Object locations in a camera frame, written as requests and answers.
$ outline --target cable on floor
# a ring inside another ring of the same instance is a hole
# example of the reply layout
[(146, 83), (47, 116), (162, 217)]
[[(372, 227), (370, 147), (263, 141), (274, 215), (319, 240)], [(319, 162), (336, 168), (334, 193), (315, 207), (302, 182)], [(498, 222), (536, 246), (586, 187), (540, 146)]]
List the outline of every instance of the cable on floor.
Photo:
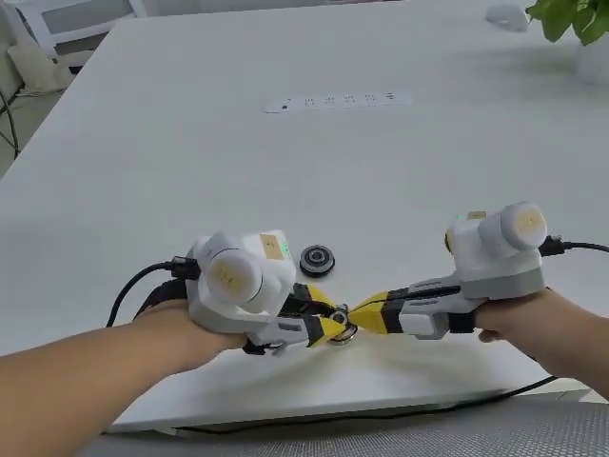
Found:
[(10, 109), (9, 98), (5, 95), (5, 93), (0, 89), (0, 99), (2, 99), (2, 103), (4, 104), (3, 111), (7, 113), (9, 117), (9, 125), (10, 125), (10, 134), (12, 135), (12, 141), (5, 135), (0, 132), (0, 136), (9, 144), (9, 146), (14, 150), (14, 158), (21, 153), (19, 149), (19, 137), (17, 136), (17, 128), (15, 126), (15, 120), (12, 116), (12, 109)]

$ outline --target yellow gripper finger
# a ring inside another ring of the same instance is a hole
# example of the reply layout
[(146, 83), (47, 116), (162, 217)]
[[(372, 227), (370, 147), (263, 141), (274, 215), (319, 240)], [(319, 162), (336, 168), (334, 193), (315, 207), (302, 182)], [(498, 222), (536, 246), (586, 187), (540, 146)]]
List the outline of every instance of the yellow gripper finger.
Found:
[(349, 311), (349, 322), (381, 335), (403, 333), (400, 324), (403, 300), (398, 298), (401, 294), (404, 294), (404, 289), (379, 292), (373, 295)]
[(327, 343), (329, 340), (346, 330), (344, 324), (339, 324), (326, 317), (311, 316), (309, 319), (305, 320), (305, 323), (309, 336), (309, 348), (314, 348), (323, 343)]
[(292, 288), (292, 294), (299, 300), (325, 303), (329, 307), (335, 308), (336, 306), (332, 303), (332, 300), (327, 298), (323, 292), (321, 292), (315, 286), (310, 284), (298, 284), (296, 283)]

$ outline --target yellow and black striped tape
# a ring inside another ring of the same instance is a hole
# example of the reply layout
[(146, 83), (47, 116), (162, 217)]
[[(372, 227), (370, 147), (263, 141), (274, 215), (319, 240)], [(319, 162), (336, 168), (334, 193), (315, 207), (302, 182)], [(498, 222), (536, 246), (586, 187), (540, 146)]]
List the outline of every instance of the yellow and black striped tape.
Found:
[(294, 284), (292, 293), (285, 301), (282, 313), (303, 314), (300, 316), (309, 337), (308, 348), (314, 348), (340, 335), (346, 329), (344, 324), (328, 319), (328, 308), (336, 309), (332, 301), (318, 288), (308, 284)]
[(349, 312), (349, 322), (373, 333), (403, 333), (400, 312), (408, 288), (379, 292)]

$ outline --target black cable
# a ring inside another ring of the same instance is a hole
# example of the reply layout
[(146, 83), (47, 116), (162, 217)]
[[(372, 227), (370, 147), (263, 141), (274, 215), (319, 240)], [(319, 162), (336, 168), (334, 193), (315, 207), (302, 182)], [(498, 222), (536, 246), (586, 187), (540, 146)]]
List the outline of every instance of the black cable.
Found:
[(15, 127), (15, 120), (12, 117), (12, 110), (10, 109), (9, 100), (8, 100), (7, 96), (4, 94), (4, 92), (1, 90), (0, 90), (0, 99), (2, 99), (2, 102), (4, 103), (4, 106), (5, 106), (4, 110), (7, 112), (7, 116), (9, 117), (10, 134), (12, 135), (12, 142), (9, 140), (9, 138), (7, 138), (7, 136), (4, 133), (0, 132), (0, 134), (7, 141), (7, 143), (9, 143), (9, 145), (14, 149), (14, 151), (15, 151), (14, 158), (16, 159), (17, 156), (21, 153), (21, 150), (19, 149), (19, 138), (17, 137), (17, 128)]
[(594, 243), (571, 243), (569, 241), (565, 241), (563, 245), (565, 249), (591, 249), (609, 252), (608, 247), (604, 245), (595, 245)]
[(414, 292), (407, 291), (400, 295), (396, 294), (395, 296), (392, 296), (389, 299), (387, 299), (385, 297), (385, 298), (380, 298), (379, 300), (373, 300), (371, 302), (364, 302), (361, 305), (358, 305), (355, 308), (351, 309), (351, 311), (361, 308), (361, 307), (367, 307), (368, 305), (373, 305), (375, 303), (392, 303), (392, 302), (401, 302), (403, 300), (424, 300), (425, 298), (445, 297), (447, 295), (453, 295), (453, 294), (459, 293), (460, 291), (461, 291), (461, 286), (446, 286), (443, 288), (415, 290)]
[(136, 283), (138, 283), (142, 278), (144, 278), (144, 276), (151, 274), (153, 271), (158, 271), (160, 269), (171, 270), (173, 268), (173, 265), (173, 262), (162, 262), (160, 264), (154, 264), (144, 268), (142, 271), (133, 276), (116, 297), (114, 305), (112, 306), (112, 310), (110, 311), (110, 316), (108, 318), (108, 323), (106, 324), (106, 327), (112, 327), (114, 325), (114, 321), (116, 320), (116, 315), (118, 314), (118, 309), (121, 307), (121, 303), (123, 303), (123, 300)]
[(545, 238), (545, 241), (540, 246), (540, 253), (542, 257), (549, 257), (552, 255), (562, 255), (569, 249), (591, 249), (609, 252), (609, 247), (606, 247), (605, 245), (562, 241), (562, 238), (559, 236), (549, 235)]
[(230, 428), (227, 430), (214, 430), (211, 428), (199, 428), (199, 427), (177, 427), (176, 430), (183, 431), (193, 431), (197, 433), (205, 433), (209, 435), (230, 435), (233, 433), (241, 433), (244, 431), (257, 430), (261, 428), (270, 428), (270, 427), (301, 427), (301, 426), (312, 426), (317, 424), (327, 424), (329, 422), (338, 422), (338, 421), (373, 421), (373, 420), (391, 420), (391, 419), (403, 419), (406, 417), (415, 417), (415, 416), (426, 416), (429, 414), (445, 414), (448, 412), (460, 411), (462, 409), (469, 409), (471, 407), (482, 407), (486, 405), (491, 405), (493, 403), (501, 402), (503, 400), (507, 400), (509, 398), (515, 397), (516, 395), (521, 395), (523, 393), (529, 392), (535, 388), (545, 386), (546, 384), (550, 384), (553, 381), (556, 381), (558, 378), (556, 376), (548, 376), (541, 381), (537, 381), (537, 383), (530, 384), (525, 387), (520, 387), (515, 390), (510, 390), (509, 392), (501, 393), (499, 395), (493, 395), (491, 397), (481, 398), (480, 400), (472, 400), (469, 402), (463, 402), (456, 404), (452, 407), (437, 407), (434, 409), (421, 409), (417, 411), (408, 411), (402, 412), (398, 414), (389, 414), (386, 416), (377, 416), (372, 414), (358, 414), (354, 416), (333, 416), (333, 417), (324, 417), (321, 419), (313, 419), (311, 421), (292, 421), (292, 422), (278, 422), (275, 424), (255, 424), (253, 426), (245, 426), (245, 427), (236, 427)]

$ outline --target gray floor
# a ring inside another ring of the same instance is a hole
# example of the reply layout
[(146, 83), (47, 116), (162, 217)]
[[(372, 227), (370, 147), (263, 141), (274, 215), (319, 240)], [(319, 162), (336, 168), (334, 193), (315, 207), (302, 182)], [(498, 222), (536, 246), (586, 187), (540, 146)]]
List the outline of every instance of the gray floor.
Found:
[(423, 417), (268, 427), (227, 436), (102, 436), (79, 455), (609, 457), (609, 408), (520, 398)]
[[(60, 97), (61, 94), (54, 93), (35, 98), (18, 98), (14, 101), (10, 108), (17, 127), (17, 137), (19, 138), (21, 149), (28, 143), (38, 127), (40, 127)], [(9, 118), (5, 113), (0, 116), (0, 131), (10, 138)], [(12, 159), (12, 148), (0, 137), (0, 177), (4, 176), (9, 169)]]

